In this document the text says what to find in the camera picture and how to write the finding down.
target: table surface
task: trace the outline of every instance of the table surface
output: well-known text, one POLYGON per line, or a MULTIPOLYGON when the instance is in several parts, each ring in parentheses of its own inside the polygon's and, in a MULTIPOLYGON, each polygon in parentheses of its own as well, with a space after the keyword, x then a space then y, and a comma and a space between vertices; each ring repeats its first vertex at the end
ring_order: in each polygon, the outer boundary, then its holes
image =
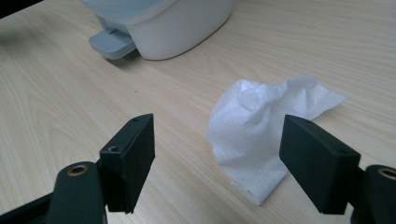
POLYGON ((0 20, 0 214, 53 190, 57 173, 98 151, 129 119, 153 113, 157 158, 134 214, 109 223, 348 223, 318 213, 288 174, 261 205, 241 196, 205 138, 238 79, 300 74, 345 95, 314 120, 362 154, 396 162, 396 2, 237 0, 195 48, 110 61, 88 39, 99 22, 78 0, 47 0, 0 20))

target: crumpled tissue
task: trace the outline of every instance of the crumpled tissue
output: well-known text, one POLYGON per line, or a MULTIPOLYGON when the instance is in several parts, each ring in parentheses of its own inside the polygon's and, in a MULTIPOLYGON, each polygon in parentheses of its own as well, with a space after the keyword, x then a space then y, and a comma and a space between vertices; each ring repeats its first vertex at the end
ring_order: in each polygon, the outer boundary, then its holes
POLYGON ((207 140, 233 185, 260 205, 288 171, 279 158, 285 115, 314 119, 344 99, 311 76, 281 85, 240 79, 213 108, 207 140))

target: white container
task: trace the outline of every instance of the white container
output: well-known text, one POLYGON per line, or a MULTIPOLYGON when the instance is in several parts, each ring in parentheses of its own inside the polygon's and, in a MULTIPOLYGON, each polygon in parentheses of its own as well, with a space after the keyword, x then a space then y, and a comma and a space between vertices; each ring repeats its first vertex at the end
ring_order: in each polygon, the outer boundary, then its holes
POLYGON ((90 43, 107 58, 133 48, 149 60, 175 57, 205 40, 230 16, 234 0, 81 0, 105 30, 90 43))

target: white tissue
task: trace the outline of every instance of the white tissue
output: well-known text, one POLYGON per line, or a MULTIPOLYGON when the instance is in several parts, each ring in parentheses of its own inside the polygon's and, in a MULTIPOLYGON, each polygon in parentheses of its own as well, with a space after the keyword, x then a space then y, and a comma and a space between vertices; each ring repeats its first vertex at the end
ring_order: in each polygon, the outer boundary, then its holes
POLYGON ((311 76, 282 85, 241 79, 215 105, 207 139, 233 185, 260 205, 288 171, 278 156, 285 115, 314 119, 344 99, 311 76))

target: wood grain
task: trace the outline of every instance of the wood grain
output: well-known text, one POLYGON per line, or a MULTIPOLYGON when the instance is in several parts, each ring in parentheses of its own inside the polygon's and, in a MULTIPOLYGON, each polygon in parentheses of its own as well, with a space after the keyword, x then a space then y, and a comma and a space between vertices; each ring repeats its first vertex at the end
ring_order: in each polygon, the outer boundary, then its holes
POLYGON ((346 100, 315 120, 362 154, 396 162, 396 2, 240 0, 204 42, 165 61, 109 61, 79 1, 47 0, 0 20, 0 214, 52 191, 57 173, 96 161, 133 117, 154 113, 156 153, 133 215, 109 223, 349 223, 324 216, 291 175, 262 206, 234 190, 205 135, 239 78, 315 76, 346 100))

